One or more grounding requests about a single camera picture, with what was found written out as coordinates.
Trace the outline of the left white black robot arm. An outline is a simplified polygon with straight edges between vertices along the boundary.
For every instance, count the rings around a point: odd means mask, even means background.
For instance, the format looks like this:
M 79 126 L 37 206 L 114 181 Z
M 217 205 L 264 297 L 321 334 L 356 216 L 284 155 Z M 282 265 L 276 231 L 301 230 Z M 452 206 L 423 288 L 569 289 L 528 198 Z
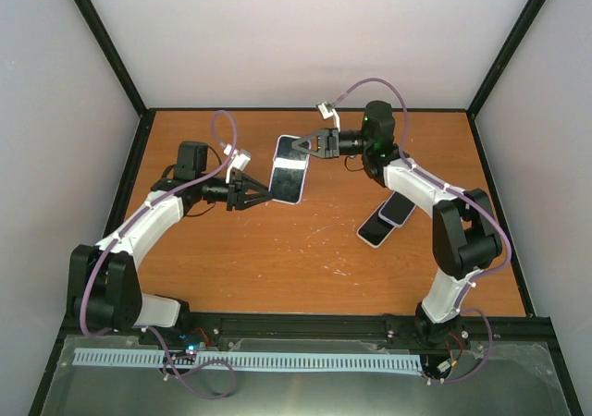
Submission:
M 142 292 L 138 271 L 155 243 L 198 202 L 223 202 L 243 211 L 271 200 L 268 187 L 243 172 L 245 153 L 228 152 L 226 175 L 206 171 L 209 145 L 184 141 L 175 164 L 155 182 L 142 205 L 121 226 L 94 245 L 80 244 L 70 256 L 68 315 L 86 336 L 147 326 L 172 344 L 186 342 L 192 321 L 187 302 Z

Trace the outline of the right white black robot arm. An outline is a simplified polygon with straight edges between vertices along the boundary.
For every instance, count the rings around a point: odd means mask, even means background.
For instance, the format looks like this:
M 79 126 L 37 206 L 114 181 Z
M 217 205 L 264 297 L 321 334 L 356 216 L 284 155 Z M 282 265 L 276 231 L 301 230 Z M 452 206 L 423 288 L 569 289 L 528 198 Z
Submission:
M 450 185 L 419 166 L 395 139 L 390 104 L 368 103 L 357 130 L 341 129 L 332 104 L 323 102 L 317 109 L 334 125 L 306 136 L 317 143 L 316 149 L 308 148 L 306 153 L 322 159 L 361 156 L 369 178 L 404 196 L 432 220 L 432 252 L 438 269 L 416 307 L 414 333 L 420 344 L 434 347 L 456 325 L 466 295 L 507 241 L 492 215 L 489 197 L 481 189 Z

